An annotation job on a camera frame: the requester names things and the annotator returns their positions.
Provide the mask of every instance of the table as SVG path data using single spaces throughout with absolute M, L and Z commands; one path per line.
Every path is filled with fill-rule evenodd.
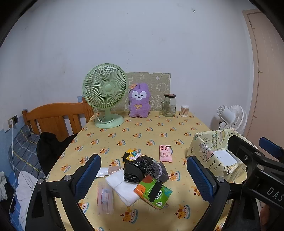
M 140 198 L 128 208 L 114 192 L 114 213 L 98 216 L 97 184 L 104 178 L 94 180 L 79 205 L 98 231 L 192 230 L 209 203 L 203 201 L 187 171 L 186 153 L 194 134 L 209 131 L 209 128 L 192 113 L 188 117 L 177 114 L 171 118 L 160 115 L 160 112 L 151 112 L 148 118 L 130 118 L 128 112 L 119 114 L 125 122 L 111 129 L 95 127 L 92 117 L 58 159 L 47 181 L 61 180 L 67 174 L 72 175 L 93 153 L 101 156 L 102 167 L 123 166 L 121 157 L 128 149 L 139 149 L 141 153 L 159 160 L 159 145 L 171 145 L 173 162 L 164 163 L 169 175 L 164 185 L 173 191 L 167 207 L 158 210 Z M 56 198 L 56 202 L 66 230 L 73 230 L 61 200 Z M 219 221 L 216 230 L 221 228 L 228 208 L 224 209 L 224 215 L 221 216 L 223 219 Z

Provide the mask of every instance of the fan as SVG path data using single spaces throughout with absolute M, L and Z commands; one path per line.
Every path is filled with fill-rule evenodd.
M 93 108 L 103 109 L 105 116 L 96 116 L 95 125 L 99 128 L 112 128 L 124 122 L 122 116 L 111 114 L 124 96 L 127 89 L 127 78 L 124 71 L 113 64 L 104 63 L 93 68 L 83 82 L 83 94 Z
M 227 107 L 221 105 L 217 109 L 217 115 L 224 120 L 223 128 L 232 128 L 239 133 L 243 131 L 247 123 L 247 114 L 239 105 Z

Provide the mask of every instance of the plaid pillow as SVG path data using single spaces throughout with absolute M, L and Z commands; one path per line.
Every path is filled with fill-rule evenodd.
M 39 137 L 25 125 L 14 138 L 13 147 L 11 144 L 9 148 L 9 162 L 12 170 L 14 164 L 16 177 L 19 176 L 20 171 L 26 171 L 37 179 L 45 178 L 36 153 Z

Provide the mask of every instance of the metal screw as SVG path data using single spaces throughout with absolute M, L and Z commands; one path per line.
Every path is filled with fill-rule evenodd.
M 63 178 L 64 180 L 66 180 L 66 181 L 68 181 L 68 180 L 70 180 L 71 179 L 71 175 L 66 175 L 66 176 L 64 176 L 64 178 Z
M 264 170 L 264 167 L 263 167 L 262 165 L 260 165 L 260 164 L 258 164 L 257 167 L 258 167 L 258 169 L 259 169 L 260 171 L 263 171 L 263 170 Z
M 42 183 L 43 183 L 43 181 L 44 181 L 44 180 L 43 180 L 42 178 L 40 178 L 40 179 L 38 179 L 38 181 L 37 181 L 37 182 L 38 182 L 39 184 L 42 184 Z
M 217 181 L 220 182 L 220 183 L 222 183 L 222 182 L 225 181 L 225 179 L 224 179 L 223 177 L 221 177 L 221 176 L 218 176 L 218 177 L 217 177 Z

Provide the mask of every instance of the door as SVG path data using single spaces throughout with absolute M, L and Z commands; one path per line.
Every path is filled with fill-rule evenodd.
M 259 139 L 266 137 L 284 147 L 284 42 L 263 13 L 247 16 L 253 32 L 251 39 L 255 39 L 256 44 L 254 62 L 258 62 L 258 76 L 255 75 L 258 84 L 254 85 L 256 100 L 251 107 L 252 111 L 255 106 L 247 139 L 259 147 Z

